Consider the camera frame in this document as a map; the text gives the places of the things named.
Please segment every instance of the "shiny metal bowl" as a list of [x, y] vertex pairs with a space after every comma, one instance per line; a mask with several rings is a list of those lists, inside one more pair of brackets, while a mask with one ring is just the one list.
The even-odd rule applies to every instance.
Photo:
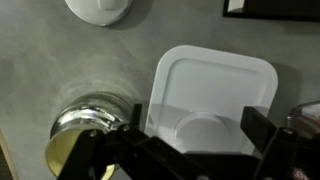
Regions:
[[[128, 123], [130, 113], [130, 105], [110, 93], [95, 92], [75, 100], [60, 113], [52, 126], [45, 153], [51, 172], [55, 176], [60, 174], [82, 131], [99, 129], [108, 133]], [[114, 165], [106, 167], [103, 179], [109, 179], [114, 169]]]

